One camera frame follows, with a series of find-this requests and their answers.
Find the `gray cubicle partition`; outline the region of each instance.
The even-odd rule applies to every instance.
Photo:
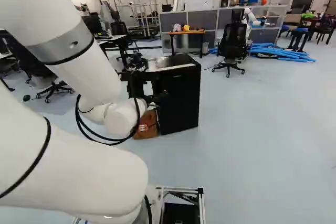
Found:
[[[231,23],[233,8],[245,8],[245,6],[192,12],[161,13],[159,16],[163,52],[171,52],[170,36],[167,33],[173,29],[176,23],[180,25],[188,24],[192,28],[205,28],[206,33],[203,42],[208,42],[209,48],[215,47],[223,36],[225,25]],[[249,6],[249,8],[251,8],[256,17],[266,16],[269,23],[274,23],[273,26],[268,27],[253,27],[249,39],[255,43],[276,43],[284,22],[287,5]],[[197,35],[174,36],[176,52],[199,51],[199,43],[199,36]]]

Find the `black office chair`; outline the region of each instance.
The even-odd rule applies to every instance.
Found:
[[[125,53],[126,57],[132,57],[132,55],[129,55],[127,53],[127,48],[133,44],[135,44],[135,47],[137,48],[137,51],[139,51],[138,46],[135,42],[135,40],[131,39],[130,34],[128,33],[127,26],[125,22],[117,20],[116,22],[111,23],[111,33],[112,35],[126,35],[126,37],[123,40],[120,40],[118,42],[118,46],[122,48],[122,50]]]
[[[50,69],[48,69],[42,62],[37,60],[36,57],[30,51],[28,51],[27,48],[21,45],[12,35],[9,33],[1,33],[0,37],[5,38],[7,47],[12,52],[13,56],[18,59],[19,67],[26,72],[28,76],[28,79],[26,80],[27,84],[30,83],[33,76],[41,78],[57,78],[57,76]],[[40,99],[42,98],[42,94],[49,92],[45,98],[45,102],[49,103],[49,98],[55,93],[55,91],[65,90],[69,93],[73,93],[74,90],[72,88],[64,87],[66,85],[67,84],[64,81],[59,83],[52,81],[49,88],[36,94],[36,98]],[[28,99],[28,95],[25,95],[23,100],[30,100],[30,96]]]
[[[224,62],[215,65],[212,72],[215,72],[215,69],[227,68],[227,78],[230,77],[230,68],[240,70],[242,74],[245,73],[244,69],[238,67],[237,59],[243,59],[247,56],[246,29],[246,24],[239,22],[225,26],[224,35],[218,45],[217,53],[217,56],[224,56]]]

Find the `metal frame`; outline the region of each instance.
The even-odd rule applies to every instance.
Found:
[[[165,186],[156,186],[155,187],[155,196],[157,199],[153,199],[151,210],[153,224],[162,224],[164,214],[164,202],[167,195],[173,195],[179,199],[185,200],[188,202],[188,205],[193,204],[199,207],[199,224],[206,224],[205,221],[205,199],[203,188],[184,188],[184,187],[165,187]],[[79,217],[74,217],[71,224],[79,224],[81,219]]]

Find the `green object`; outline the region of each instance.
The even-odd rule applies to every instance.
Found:
[[[312,12],[309,13],[302,13],[302,18],[315,18],[315,15]]]

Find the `black cable on floor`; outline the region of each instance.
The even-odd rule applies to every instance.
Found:
[[[148,213],[148,224],[153,224],[151,204],[149,203],[147,195],[145,195],[145,203],[146,203],[146,208],[147,208],[147,213]]]
[[[133,93],[133,74],[131,74],[131,79],[130,79],[130,88],[131,88],[131,96],[132,96],[132,93]],[[120,138],[120,139],[113,139],[113,138],[109,138],[109,137],[105,137],[105,136],[102,136],[100,134],[98,134],[97,132],[95,132],[94,130],[92,130],[89,126],[87,126],[85,124],[85,122],[83,121],[83,119],[80,117],[80,114],[79,114],[79,100],[81,98],[81,95],[79,94],[77,96],[77,100],[76,100],[76,106],[75,106],[75,118],[76,118],[76,123],[77,123],[77,127],[79,129],[79,131],[89,140],[91,141],[94,141],[94,142],[97,142],[97,143],[100,143],[100,144],[105,144],[105,145],[109,145],[109,146],[112,146],[112,145],[118,145],[118,144],[121,144],[123,142],[125,142],[127,139],[130,139],[132,136],[135,135],[135,133],[137,132],[138,128],[139,128],[139,125],[140,125],[140,109],[139,109],[139,104],[138,104],[138,101],[135,97],[133,97],[134,99],[134,103],[135,103],[135,109],[137,111],[137,123],[136,125],[134,126],[134,128],[132,129],[132,131],[130,132],[130,134],[127,136],[127,137],[124,137],[124,138]],[[115,142],[115,143],[102,143],[101,141],[98,141],[98,140],[95,140],[93,139],[91,136],[88,135],[88,133],[85,132],[85,130],[83,129],[83,127],[88,131],[90,132],[92,135],[100,138],[100,139],[103,139],[103,140],[106,140],[106,141],[110,141],[110,142]]]
[[[222,60],[221,62],[219,62],[219,63],[217,63],[217,64],[214,64],[213,66],[211,66],[211,67],[208,67],[208,68],[205,68],[205,69],[201,69],[201,71],[203,71],[203,70],[208,70],[208,69],[210,69],[210,68],[214,68],[214,67],[218,67],[218,65],[220,64],[220,63],[222,63],[224,60]]]

